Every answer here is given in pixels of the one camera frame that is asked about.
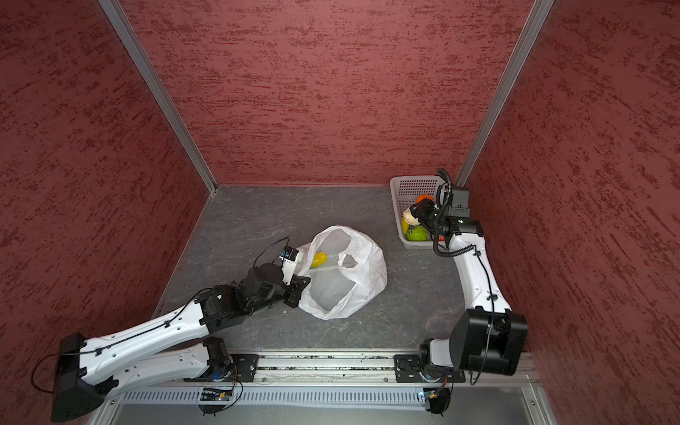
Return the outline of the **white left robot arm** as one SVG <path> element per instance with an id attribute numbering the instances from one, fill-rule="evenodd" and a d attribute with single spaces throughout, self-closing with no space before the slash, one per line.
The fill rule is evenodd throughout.
<path id="1" fill-rule="evenodd" d="M 202 289 L 184 306 L 136 327 L 100 338 L 63 338 L 51 420 L 81 418 L 107 400 L 162 382 L 235 385 L 243 370 L 216 333 L 277 303 L 297 307 L 310 282 L 267 263 L 251 268 L 240 283 Z"/>

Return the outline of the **orange fruit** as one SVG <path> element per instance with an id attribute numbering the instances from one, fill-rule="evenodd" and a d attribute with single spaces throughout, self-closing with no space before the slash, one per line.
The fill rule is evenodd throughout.
<path id="1" fill-rule="evenodd" d="M 435 201 L 434 201 L 434 198 L 433 198 L 432 196 L 423 194 L 423 195 L 419 196 L 419 197 L 416 199 L 416 204 L 421 203 L 421 201 L 423 201 L 423 200 L 428 200 L 428 201 L 431 201 L 431 202 L 435 202 Z"/>

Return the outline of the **white plastic bag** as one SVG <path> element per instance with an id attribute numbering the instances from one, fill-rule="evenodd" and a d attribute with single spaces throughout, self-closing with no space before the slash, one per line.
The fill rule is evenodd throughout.
<path id="1" fill-rule="evenodd" d="M 387 266 L 382 248 L 367 235 L 346 226 L 331 226 L 311 243 L 299 247 L 303 260 L 295 270 L 311 278 L 299 308 L 323 320 L 346 319 L 386 288 Z M 311 269 L 313 255 L 323 251 L 328 261 Z"/>

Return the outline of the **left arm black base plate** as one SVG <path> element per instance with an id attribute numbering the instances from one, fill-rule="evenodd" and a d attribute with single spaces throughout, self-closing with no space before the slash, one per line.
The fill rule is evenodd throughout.
<path id="1" fill-rule="evenodd" d="M 185 382 L 222 384 L 228 382 L 249 382 L 254 379 L 260 356 L 257 354 L 227 355 L 209 359 L 208 368 L 196 378 L 185 378 Z"/>

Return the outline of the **beige ginger root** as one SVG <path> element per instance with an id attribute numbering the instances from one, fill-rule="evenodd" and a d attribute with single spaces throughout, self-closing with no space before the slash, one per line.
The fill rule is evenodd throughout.
<path id="1" fill-rule="evenodd" d="M 410 210 L 409 208 L 407 208 L 407 209 L 403 212 L 403 219 L 404 219 L 405 223 L 407 223 L 409 226 L 417 226 L 417 225 L 420 224 L 419 221 L 418 221 L 418 219 L 416 219 L 416 218 L 413 216 L 413 214 L 412 214 L 412 212 L 411 212 L 411 210 Z"/>

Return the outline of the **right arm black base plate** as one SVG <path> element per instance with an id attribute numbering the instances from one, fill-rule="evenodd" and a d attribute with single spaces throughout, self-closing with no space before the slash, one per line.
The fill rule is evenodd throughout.
<path id="1" fill-rule="evenodd" d="M 398 354 L 394 356 L 394 368 L 397 382 L 428 384 L 463 384 L 466 377 L 462 371 L 436 366 L 415 354 Z"/>

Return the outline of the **green fruit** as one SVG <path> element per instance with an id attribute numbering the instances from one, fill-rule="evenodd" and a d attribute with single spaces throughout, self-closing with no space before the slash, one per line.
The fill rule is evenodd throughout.
<path id="1" fill-rule="evenodd" d="M 428 242 L 429 232 L 423 226 L 410 226 L 405 233 L 405 238 L 409 242 Z"/>

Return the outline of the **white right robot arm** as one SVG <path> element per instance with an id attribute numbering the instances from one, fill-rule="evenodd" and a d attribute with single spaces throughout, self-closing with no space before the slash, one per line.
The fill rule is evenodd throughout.
<path id="1" fill-rule="evenodd" d="M 499 288 L 480 222 L 455 212 L 453 194 L 451 185 L 444 183 L 435 198 L 423 198 L 405 212 L 408 221 L 428 230 L 435 255 L 454 261 L 465 301 L 465 311 L 448 338 L 421 343 L 420 363 L 428 372 L 467 372 L 476 384 L 483 374 L 515 373 L 529 324 Z"/>

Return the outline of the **yellow fruit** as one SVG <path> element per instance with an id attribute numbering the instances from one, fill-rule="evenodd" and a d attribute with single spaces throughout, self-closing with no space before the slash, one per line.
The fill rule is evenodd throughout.
<path id="1" fill-rule="evenodd" d="M 327 261 L 328 255 L 323 251 L 317 251 L 317 253 L 313 255 L 313 260 L 310 267 L 311 269 L 316 269 L 323 266 Z"/>

